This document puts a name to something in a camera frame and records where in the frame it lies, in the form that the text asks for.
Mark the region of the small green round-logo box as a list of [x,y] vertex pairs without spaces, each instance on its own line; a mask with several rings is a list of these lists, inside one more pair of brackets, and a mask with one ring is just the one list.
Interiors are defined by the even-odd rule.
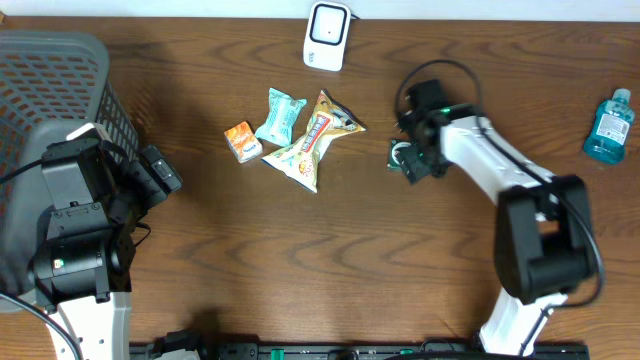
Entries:
[[390,141],[387,169],[393,172],[402,172],[401,162],[399,160],[399,150],[402,148],[410,147],[411,143],[401,139],[392,139]]

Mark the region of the small orange packet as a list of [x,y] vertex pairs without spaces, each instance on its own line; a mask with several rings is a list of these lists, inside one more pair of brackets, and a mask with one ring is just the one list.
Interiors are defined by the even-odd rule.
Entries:
[[263,152],[262,144],[246,121],[226,130],[224,137],[239,163],[245,163]]

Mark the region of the yellow snack bag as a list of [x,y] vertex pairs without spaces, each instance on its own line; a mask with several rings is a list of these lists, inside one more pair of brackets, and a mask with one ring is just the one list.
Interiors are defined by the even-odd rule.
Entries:
[[264,156],[262,161],[316,193],[319,163],[332,141],[365,131],[366,127],[348,108],[322,89],[306,132],[291,145]]

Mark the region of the teal snack pack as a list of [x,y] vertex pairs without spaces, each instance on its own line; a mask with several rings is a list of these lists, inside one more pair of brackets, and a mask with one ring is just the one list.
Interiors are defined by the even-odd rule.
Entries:
[[257,138],[280,147],[292,143],[293,128],[306,99],[294,99],[275,88],[269,89],[269,114],[265,122],[255,132]]

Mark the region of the blue mouthwash bottle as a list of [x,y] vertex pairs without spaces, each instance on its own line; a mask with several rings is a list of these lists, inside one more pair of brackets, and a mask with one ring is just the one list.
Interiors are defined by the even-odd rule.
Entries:
[[625,143],[635,120],[630,100],[631,91],[619,88],[598,106],[593,128],[583,145],[583,151],[591,158],[609,165],[624,159]]

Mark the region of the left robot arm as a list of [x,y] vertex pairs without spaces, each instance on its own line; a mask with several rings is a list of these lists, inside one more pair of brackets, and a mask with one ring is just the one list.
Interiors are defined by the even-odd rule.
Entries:
[[154,146],[138,158],[97,138],[48,146],[42,173],[53,234],[30,270],[60,359],[127,359],[136,254],[131,235],[148,211],[182,185]]

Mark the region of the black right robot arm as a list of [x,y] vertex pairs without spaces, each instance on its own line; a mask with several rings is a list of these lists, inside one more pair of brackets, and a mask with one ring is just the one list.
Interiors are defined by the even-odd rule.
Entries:
[[501,290],[478,332],[489,354],[530,356],[549,318],[581,308],[570,293],[596,278],[604,262],[594,238],[584,182],[557,176],[522,155],[471,104],[416,105],[399,114],[409,137],[398,162],[411,181],[461,168],[496,207],[494,266]]

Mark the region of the white barcode scanner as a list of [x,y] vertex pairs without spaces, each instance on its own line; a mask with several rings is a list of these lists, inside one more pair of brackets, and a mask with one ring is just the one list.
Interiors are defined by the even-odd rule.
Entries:
[[306,66],[331,72],[342,69],[351,15],[344,4],[317,1],[312,5],[302,52]]

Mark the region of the grey plastic mesh basket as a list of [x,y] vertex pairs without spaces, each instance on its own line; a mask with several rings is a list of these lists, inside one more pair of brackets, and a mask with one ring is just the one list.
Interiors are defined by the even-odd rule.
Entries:
[[[96,37],[78,32],[1,33],[1,173],[37,159],[86,123],[103,125],[135,159],[139,138],[109,83],[110,58]],[[1,186],[1,289],[34,304],[27,265],[37,222],[52,201],[33,168]]]

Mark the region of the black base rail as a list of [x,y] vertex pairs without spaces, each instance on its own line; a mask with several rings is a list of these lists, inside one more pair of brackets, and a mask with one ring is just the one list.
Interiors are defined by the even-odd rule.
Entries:
[[429,341],[423,345],[267,345],[221,343],[213,347],[188,349],[184,355],[166,345],[133,345],[132,359],[211,360],[385,360],[385,359],[496,359],[458,341]]

